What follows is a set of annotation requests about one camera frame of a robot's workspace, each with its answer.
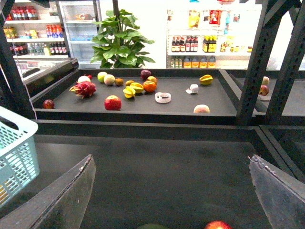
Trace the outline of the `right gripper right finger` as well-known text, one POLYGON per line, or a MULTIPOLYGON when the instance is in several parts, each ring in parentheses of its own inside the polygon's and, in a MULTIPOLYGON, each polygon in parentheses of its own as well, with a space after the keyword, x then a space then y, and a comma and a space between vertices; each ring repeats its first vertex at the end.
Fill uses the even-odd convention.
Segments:
POLYGON ((305 227, 305 184, 258 155, 249 170, 258 200, 274 229, 305 227))

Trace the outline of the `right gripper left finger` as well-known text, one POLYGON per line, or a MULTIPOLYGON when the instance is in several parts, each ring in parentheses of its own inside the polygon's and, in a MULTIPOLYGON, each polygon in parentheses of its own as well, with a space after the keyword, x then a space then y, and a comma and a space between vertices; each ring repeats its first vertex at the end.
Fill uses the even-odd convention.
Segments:
POLYGON ((96 165, 87 155, 45 189, 0 220, 2 229, 78 229, 88 206, 96 165))

